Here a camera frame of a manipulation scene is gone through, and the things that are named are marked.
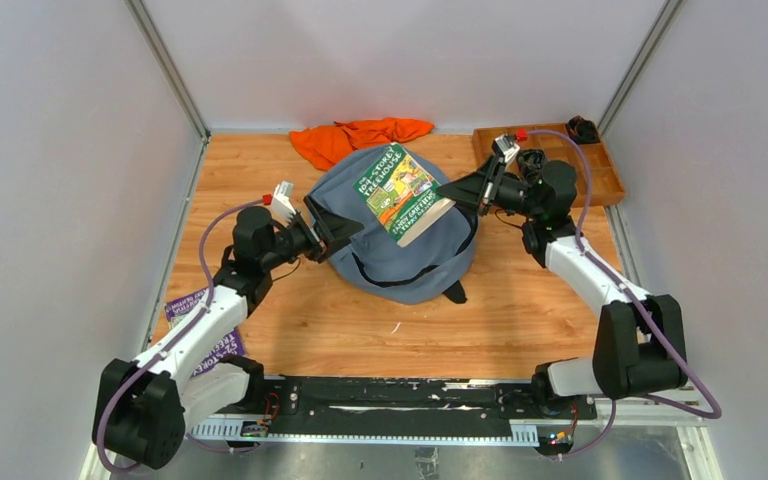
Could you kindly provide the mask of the green treehouse book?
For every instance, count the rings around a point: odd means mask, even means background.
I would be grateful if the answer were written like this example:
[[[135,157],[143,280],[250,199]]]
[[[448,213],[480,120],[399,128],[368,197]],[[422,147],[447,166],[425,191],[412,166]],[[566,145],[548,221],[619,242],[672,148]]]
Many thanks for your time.
[[[367,165],[354,189],[398,246],[412,243],[454,207],[454,201],[437,193],[438,179],[402,145],[380,145],[361,153]]]

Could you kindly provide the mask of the blue grey backpack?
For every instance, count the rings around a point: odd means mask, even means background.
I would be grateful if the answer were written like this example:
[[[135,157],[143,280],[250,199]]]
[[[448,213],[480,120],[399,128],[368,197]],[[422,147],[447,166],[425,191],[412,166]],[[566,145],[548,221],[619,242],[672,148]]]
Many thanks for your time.
[[[365,149],[341,160],[309,192],[330,212],[364,226],[362,232],[351,237],[347,247],[330,258],[331,266],[353,286],[400,304],[415,305],[437,297],[455,304],[466,303],[461,280],[476,251],[477,215],[454,205],[412,243],[398,246],[354,189],[361,168],[367,165],[361,153]],[[407,150],[440,185],[447,183],[440,168]]]

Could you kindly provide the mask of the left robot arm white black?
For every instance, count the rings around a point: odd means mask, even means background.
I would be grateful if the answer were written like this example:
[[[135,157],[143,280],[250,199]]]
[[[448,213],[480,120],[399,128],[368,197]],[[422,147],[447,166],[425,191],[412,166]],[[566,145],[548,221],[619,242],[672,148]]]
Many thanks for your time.
[[[304,203],[310,222],[279,194],[221,213],[208,227],[235,216],[232,243],[217,272],[207,264],[206,243],[199,243],[207,290],[197,306],[154,346],[132,360],[114,359],[103,369],[92,440],[108,472],[166,466],[194,426],[226,407],[243,413],[263,408],[269,417],[279,412],[277,396],[267,392],[262,364],[228,355],[206,373],[195,370],[260,305],[273,285],[275,268],[302,257],[322,263],[363,229],[310,197]]]

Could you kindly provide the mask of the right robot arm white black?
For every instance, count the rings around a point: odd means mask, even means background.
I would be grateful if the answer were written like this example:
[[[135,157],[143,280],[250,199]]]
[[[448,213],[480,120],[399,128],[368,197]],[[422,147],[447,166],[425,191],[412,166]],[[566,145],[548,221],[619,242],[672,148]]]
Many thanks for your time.
[[[571,216],[576,170],[550,160],[525,182],[490,157],[477,171],[438,187],[439,195],[478,215],[492,207],[525,217],[522,242],[542,267],[563,279],[598,317],[590,359],[538,366],[531,403],[556,417],[571,397],[602,395],[619,400],[687,383],[679,361],[686,357],[681,309],[670,295],[652,295],[605,264]]]

